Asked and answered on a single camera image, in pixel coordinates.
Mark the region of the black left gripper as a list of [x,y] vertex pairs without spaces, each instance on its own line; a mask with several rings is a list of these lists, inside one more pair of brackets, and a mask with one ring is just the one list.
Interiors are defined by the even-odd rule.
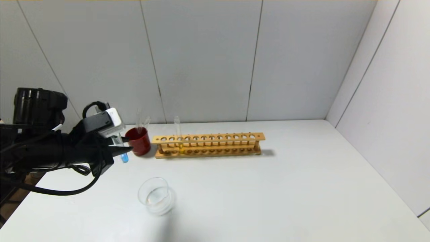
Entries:
[[64,146],[61,166],[87,176],[102,175],[113,164],[113,157],[126,154],[133,147],[124,146],[129,139],[122,136],[104,138],[91,133]]

